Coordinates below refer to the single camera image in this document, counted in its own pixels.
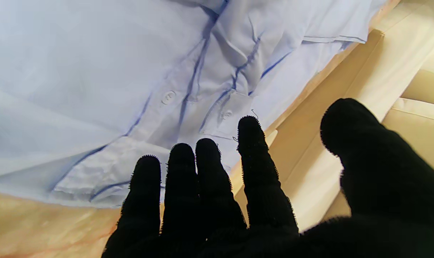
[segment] fingertip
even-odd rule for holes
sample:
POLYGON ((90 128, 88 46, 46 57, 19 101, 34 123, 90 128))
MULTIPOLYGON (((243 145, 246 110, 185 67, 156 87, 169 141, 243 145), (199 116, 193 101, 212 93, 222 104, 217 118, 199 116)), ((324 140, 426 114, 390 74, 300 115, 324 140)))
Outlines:
POLYGON ((169 161, 181 161, 183 159, 194 160, 193 149, 186 143, 178 143, 174 145, 169 154, 169 161))
POLYGON ((251 148, 253 145, 268 148, 264 140, 264 132, 258 120, 253 116, 244 116, 238 124, 238 150, 251 148))
POLYGON ((153 155, 144 155, 138 159, 129 188, 135 189, 145 183, 161 183, 161 164, 158 158, 153 155))
POLYGON ((358 101, 336 100, 320 123, 320 138, 327 150, 340 155, 356 143, 361 128, 382 127, 376 117, 358 101))
POLYGON ((221 159, 221 153, 217 144, 209 138, 202 138, 196 143, 196 158, 205 157, 219 157, 221 159))

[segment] folded shirt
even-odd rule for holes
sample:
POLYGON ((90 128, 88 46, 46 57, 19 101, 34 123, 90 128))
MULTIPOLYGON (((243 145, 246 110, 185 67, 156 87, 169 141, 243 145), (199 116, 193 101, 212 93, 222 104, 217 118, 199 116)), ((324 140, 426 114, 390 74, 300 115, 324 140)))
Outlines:
POLYGON ((2 192, 116 206, 138 157, 157 155, 164 183, 169 149, 202 137, 221 141, 229 171, 238 120, 253 109, 269 125, 286 108, 270 94, 292 101, 339 51, 334 40, 366 40, 382 5, 92 1, 0 0, 2 192), (300 50, 324 38, 319 54, 300 50), (296 53, 307 55, 299 66, 315 65, 304 66, 301 85, 278 90, 274 72, 296 53))

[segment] light blue shirt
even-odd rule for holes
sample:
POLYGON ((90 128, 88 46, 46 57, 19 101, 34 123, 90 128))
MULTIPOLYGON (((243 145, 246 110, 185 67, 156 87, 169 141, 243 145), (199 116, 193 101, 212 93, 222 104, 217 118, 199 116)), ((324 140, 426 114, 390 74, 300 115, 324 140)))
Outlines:
POLYGON ((384 2, 0 0, 0 192, 113 207, 203 137, 229 171, 238 120, 269 126, 384 2))

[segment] knit glove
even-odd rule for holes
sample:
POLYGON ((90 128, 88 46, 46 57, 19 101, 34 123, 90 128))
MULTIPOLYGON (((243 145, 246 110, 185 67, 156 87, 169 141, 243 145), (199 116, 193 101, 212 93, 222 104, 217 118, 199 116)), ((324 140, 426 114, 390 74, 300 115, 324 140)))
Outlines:
POLYGON ((143 156, 102 257, 254 257, 275 254, 294 241, 298 227, 292 206, 254 117, 239 121, 238 142, 249 227, 215 142, 198 141, 196 163, 191 147, 180 143, 169 156, 161 231, 160 164, 143 156))

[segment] beige surface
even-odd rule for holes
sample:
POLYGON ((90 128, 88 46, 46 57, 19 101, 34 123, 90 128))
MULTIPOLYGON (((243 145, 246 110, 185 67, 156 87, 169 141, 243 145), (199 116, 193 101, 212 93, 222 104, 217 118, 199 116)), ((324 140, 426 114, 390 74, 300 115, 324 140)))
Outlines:
POLYGON ((119 212, 0 194, 0 257, 100 257, 119 212))
POLYGON ((434 56, 422 65, 402 97, 434 104, 434 56))
POLYGON ((399 98, 383 124, 399 133, 434 168, 434 104, 399 98))

